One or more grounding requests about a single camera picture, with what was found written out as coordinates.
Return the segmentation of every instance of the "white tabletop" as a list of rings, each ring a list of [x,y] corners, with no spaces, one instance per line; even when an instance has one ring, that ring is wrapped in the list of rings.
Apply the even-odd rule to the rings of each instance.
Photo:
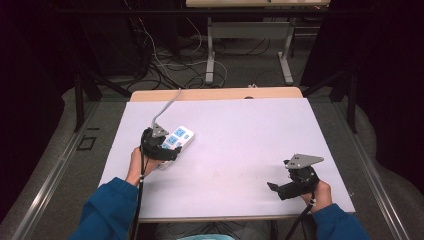
[[[165,104],[127,103],[100,184],[125,178],[132,149]],[[157,123],[168,131],[184,125],[196,136],[169,168],[146,178],[141,222],[298,215],[300,197],[281,201],[267,186],[291,182],[283,160],[295,153],[323,157],[315,171],[332,186],[334,202],[355,211],[307,99],[180,101]]]
[[[188,7],[325,6],[330,0],[187,0]]]

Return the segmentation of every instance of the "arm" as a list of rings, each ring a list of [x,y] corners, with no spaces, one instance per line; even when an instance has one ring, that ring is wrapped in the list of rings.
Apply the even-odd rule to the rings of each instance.
[[[146,163],[147,176],[160,161]],[[84,204],[78,229],[69,239],[126,239],[137,207],[141,152],[135,148],[127,177],[100,186]]]
[[[308,204],[311,194],[302,195],[302,198]],[[369,239],[358,219],[333,203],[330,185],[319,181],[315,199],[316,205],[311,213],[318,226],[318,239]]]

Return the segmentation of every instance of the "blue sleeve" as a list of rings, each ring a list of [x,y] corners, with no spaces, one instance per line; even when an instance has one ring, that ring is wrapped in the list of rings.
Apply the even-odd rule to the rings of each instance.
[[[127,239],[138,189],[119,178],[101,185],[84,204],[72,239]]]
[[[369,239],[359,220],[344,212],[337,204],[312,214],[318,229],[318,239]]]

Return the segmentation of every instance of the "wire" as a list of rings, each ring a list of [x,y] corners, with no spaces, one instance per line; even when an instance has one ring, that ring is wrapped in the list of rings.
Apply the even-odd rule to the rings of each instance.
[[[227,76],[228,76],[228,71],[227,71],[227,68],[224,66],[224,64],[222,64],[222,63],[220,63],[220,62],[218,62],[218,61],[215,61],[215,60],[213,60],[213,62],[214,63],[218,63],[219,65],[221,65],[221,67],[224,69],[224,71],[225,71],[225,79],[227,79]],[[197,62],[197,63],[188,63],[188,64],[184,64],[184,65],[187,65],[187,66],[193,66],[193,65],[198,65],[198,64],[202,64],[202,63],[208,63],[208,60],[205,60],[205,61],[200,61],[200,62]],[[165,64],[165,66],[184,66],[184,65],[177,65],[177,64]]]
[[[192,51],[192,53],[194,53],[202,46],[202,34],[200,34],[199,29],[197,29],[197,27],[194,25],[194,23],[189,18],[187,18],[187,21],[191,24],[191,26],[193,26],[194,30],[196,30],[196,32],[197,32],[197,36],[199,36],[199,46]]]
[[[293,223],[289,233],[287,234],[285,240],[290,239],[290,237],[294,233],[294,230],[296,230],[297,225],[299,225],[300,221],[302,221],[302,219],[305,217],[305,215],[308,214],[309,211],[311,211],[314,204],[315,204],[315,193],[314,193],[314,191],[312,191],[311,200],[309,201],[308,206],[306,206],[305,210],[303,210],[303,212],[299,215],[299,217],[297,217],[297,219],[294,221],[294,223]]]
[[[206,85],[206,81],[203,79],[203,78],[201,78],[200,80],[201,80],[201,83],[200,84],[195,84],[195,83],[191,83],[191,82],[193,82],[194,80],[198,80],[199,78],[198,77],[193,77],[192,79],[190,79],[187,83],[186,83],[186,88],[188,88],[188,89],[194,89],[195,87],[194,86],[197,86],[197,85],[199,85],[199,87],[196,87],[196,88],[203,88],[205,85]]]
[[[156,90],[156,89],[158,89],[159,88],[159,86],[161,85],[161,84],[163,84],[161,81],[159,81],[159,80],[156,80],[156,79],[143,79],[143,81],[137,81],[137,82],[135,82],[135,83],[131,83],[130,85],[128,85],[127,86],[127,90],[128,91],[130,91],[129,89],[132,87],[132,86],[134,86],[135,84],[137,84],[137,83],[142,83],[142,82],[155,82],[155,83],[157,83],[152,89],[150,89],[150,90]]]
[[[171,64],[170,62],[172,62],[172,61],[175,61],[175,62],[177,62],[177,63],[179,63],[179,64]],[[193,70],[193,71],[195,71],[195,72],[197,72],[196,70],[194,70],[194,68],[192,68],[191,66],[193,66],[193,60],[191,59],[191,58],[189,58],[189,60],[187,60],[187,61],[190,61],[190,63],[184,63],[183,62],[183,60],[178,60],[178,59],[170,59],[166,64],[164,64],[166,67],[168,67],[168,69],[169,70],[171,70],[171,71],[176,71],[176,72],[178,72],[178,71],[184,71],[184,70],[187,70],[187,69],[191,69],[191,70]]]
[[[175,88],[185,88],[184,86],[182,86],[181,84],[179,84],[179,83],[177,83],[176,81],[174,81],[173,79],[171,79],[171,78],[169,78],[168,76],[166,76],[166,75],[164,75],[160,70],[159,70],[159,68],[156,66],[156,65],[154,65],[154,64],[152,64],[152,67],[155,69],[155,71],[161,76],[161,77],[163,77],[163,79],[165,80],[165,81],[167,81],[170,85],[172,85],[172,86],[174,86]]]
[[[152,36],[149,34],[149,32],[147,32],[146,28],[144,27],[144,24],[142,24],[143,29],[144,29],[144,33],[146,33],[147,36],[149,36],[150,40],[152,41],[153,44],[153,56],[155,56],[156,61],[159,62],[159,65],[161,65],[163,67],[163,70],[165,70],[166,75],[171,78],[168,74],[168,72],[166,71],[166,68],[162,65],[162,62],[158,59],[158,56],[156,54],[156,46],[155,46],[155,41],[153,40]]]
[[[204,77],[202,76],[202,74],[201,73],[199,73],[195,68],[193,68],[192,66],[193,66],[193,64],[186,64],[186,63],[183,63],[183,62],[181,62],[181,61],[178,61],[178,60],[175,60],[175,61],[177,61],[177,62],[179,62],[179,63],[181,63],[181,64],[165,64],[165,66],[167,66],[171,71],[185,71],[185,70],[187,70],[187,69],[190,69],[190,70],[192,70],[193,72],[195,72],[196,73],[196,75],[194,76],[194,77],[192,77],[185,85],[184,85],[184,88],[189,88],[188,87],[188,83],[189,82],[191,82],[191,81],[193,81],[193,80],[195,80],[195,79],[201,79],[202,80],[202,82],[204,83],[205,82],[205,79],[204,79]],[[182,68],[182,69],[175,69],[175,68],[171,68],[171,66],[175,66],[175,67],[184,67],[184,68]]]
[[[156,118],[158,118],[163,112],[165,112],[166,109],[168,109],[169,106],[171,106],[172,103],[174,103],[175,99],[178,98],[178,96],[180,96],[181,93],[181,88],[178,89],[178,93],[177,96],[175,96],[173,99],[169,100],[169,102],[165,105],[165,107],[153,118],[152,120],[152,129],[154,129],[155,125],[156,125]]]
[[[136,233],[138,229],[138,215],[140,214],[140,206],[141,206],[141,199],[143,195],[143,185],[144,185],[144,174],[146,173],[146,165],[149,163],[150,158],[147,158],[146,164],[144,164],[144,151],[142,149],[142,146],[140,145],[140,152],[141,152],[141,176],[140,176],[140,183],[138,184],[138,196],[137,196],[137,208],[135,210],[135,215],[133,217],[133,222],[131,225],[131,240],[136,240]]]
[[[219,55],[227,55],[227,56],[261,55],[261,54],[265,53],[269,49],[269,46],[271,45],[271,39],[268,39],[268,44],[267,44],[266,48],[262,52],[259,52],[259,53],[252,53],[252,52],[255,51],[260,45],[262,45],[262,43],[265,40],[266,40],[266,38],[262,39],[262,41],[259,44],[257,44],[252,50],[250,50],[250,51],[248,51],[246,53],[224,53],[223,51],[222,52],[219,52],[219,51],[216,51],[215,49],[214,50]]]
[[[217,72],[206,72],[206,73],[212,73],[212,74],[217,74],[218,76],[220,76],[221,78],[223,78],[222,82],[218,85],[211,85],[211,88],[223,88],[225,85],[225,81],[226,78],[224,78],[221,74],[217,73]]]
[[[181,39],[187,39],[187,40],[189,40],[189,41],[191,41],[191,43],[189,43],[189,44],[186,44],[186,45],[182,45],[182,46],[180,46],[180,48],[181,49],[188,49],[188,50],[191,50],[191,47],[193,46],[193,45],[196,45],[197,47],[195,48],[195,50],[191,50],[191,52],[190,52],[190,54],[193,54],[193,53],[196,53],[196,52],[200,52],[201,53],[201,55],[199,55],[198,57],[196,57],[196,58],[192,58],[192,59],[199,59],[199,58],[201,58],[201,57],[203,57],[203,56],[205,56],[205,54],[207,53],[207,51],[206,51],[206,49],[207,49],[207,43],[204,43],[203,41],[200,43],[200,44],[198,44],[197,42],[198,41],[196,41],[196,40],[194,40],[194,39],[192,39],[192,38],[183,38],[183,37],[180,37]]]
[[[258,78],[260,77],[260,76],[262,76],[262,75],[264,75],[265,73],[275,73],[275,74],[277,74],[280,78],[283,78],[283,76],[281,75],[281,74],[279,74],[276,70],[268,70],[268,71],[263,71],[263,72],[261,72],[261,73],[259,73],[258,75],[256,75],[256,77],[255,78],[253,78],[252,79],[252,83],[251,83],[251,85],[256,85],[256,86],[258,86],[258,84],[257,84],[257,82],[258,82]]]

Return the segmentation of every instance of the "hand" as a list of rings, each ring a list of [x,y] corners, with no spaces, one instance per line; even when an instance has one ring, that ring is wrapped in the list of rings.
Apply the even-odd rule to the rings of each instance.
[[[301,195],[301,197],[303,198],[306,204],[309,204],[312,194],[303,194]],[[331,187],[328,183],[321,180],[318,182],[317,188],[315,189],[315,199],[316,205],[312,207],[311,213],[317,212],[333,204],[333,200],[331,197]]]
[[[156,168],[156,166],[161,162],[162,161],[148,159],[146,156],[144,156],[144,164],[145,164],[144,176],[146,177],[147,175],[149,175]],[[127,181],[128,183],[134,186],[138,186],[138,183],[140,182],[140,176],[141,176],[141,151],[139,147],[136,147],[131,153],[130,167],[128,169],[128,174],[127,174],[127,177],[125,178],[125,181]]]

